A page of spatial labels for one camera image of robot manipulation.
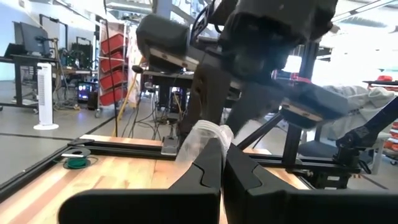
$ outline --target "white cloth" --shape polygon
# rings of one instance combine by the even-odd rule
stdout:
[[[327,90],[339,93],[348,99],[349,114],[328,125],[328,139],[337,140],[348,131],[367,123],[383,107],[395,98],[394,92],[377,87],[371,90],[360,86],[325,86]]]

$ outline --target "wooden table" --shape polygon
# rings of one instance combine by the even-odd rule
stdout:
[[[97,141],[159,146],[160,141],[84,135]],[[270,154],[265,149],[246,152]],[[61,204],[70,196],[88,189],[166,189],[181,175],[174,162],[130,157],[96,156],[98,162],[81,170],[57,164],[0,204],[0,224],[56,224]],[[267,168],[298,189],[308,189],[296,176],[283,169]],[[220,223],[226,222],[223,205]]]

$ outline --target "plastic bag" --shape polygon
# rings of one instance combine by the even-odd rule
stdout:
[[[225,160],[229,145],[234,138],[231,129],[227,125],[218,126],[210,121],[199,120],[182,143],[175,161],[177,163],[192,163],[211,138],[220,140]]]

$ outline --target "red storage bin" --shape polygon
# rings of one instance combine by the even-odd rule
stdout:
[[[107,76],[104,76],[103,78],[100,78],[99,82],[101,83],[101,88],[103,90],[108,90],[112,88],[112,77],[113,77],[113,83],[114,85],[118,85],[122,82],[127,81],[127,73],[122,72],[120,70],[114,71],[112,73],[112,76],[109,74]]]
[[[121,52],[117,52],[111,55],[111,65],[109,66],[109,59],[101,59],[101,71],[103,73],[107,73],[110,70],[114,70],[120,66],[123,66],[123,54]]]
[[[127,90],[123,88],[124,87],[121,86],[114,89],[114,97],[116,99],[116,102],[122,100],[127,96]],[[112,90],[102,94],[102,96],[99,97],[99,101],[103,106],[112,105],[114,103]]]
[[[123,48],[123,35],[116,34],[109,38],[109,49],[108,50],[108,40],[103,40],[101,42],[101,51],[104,55],[114,52],[117,49]]]

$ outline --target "concrete floor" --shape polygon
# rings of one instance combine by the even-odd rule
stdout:
[[[150,99],[144,99],[139,109],[137,120],[145,118],[152,111]],[[121,136],[123,129],[128,124],[132,109],[127,109],[122,120],[119,122],[118,135]],[[24,108],[4,108],[0,112],[0,184],[20,173],[22,170],[39,162],[45,156],[51,154],[58,148],[66,145],[69,139],[78,138],[83,134],[91,133],[97,135],[111,135],[114,129],[113,111],[105,110],[100,118],[95,118],[94,111],[81,110],[78,112],[57,111],[54,112],[54,122],[60,127],[53,131],[36,131],[33,126],[38,122],[38,116],[32,110]],[[128,136],[131,129],[126,128],[124,136]],[[145,120],[153,125],[152,117]],[[257,121],[249,121],[234,139],[234,143],[240,142],[261,125]],[[161,136],[170,132],[168,126],[160,126]],[[144,124],[137,124],[134,128],[134,138],[151,139],[153,130]],[[283,153],[286,132],[274,128],[266,135],[257,148],[270,150],[273,154]],[[382,162],[378,175],[367,175],[366,178],[351,179],[349,188],[364,190],[382,190],[377,184],[388,189],[398,190],[398,167],[390,165],[386,159]]]

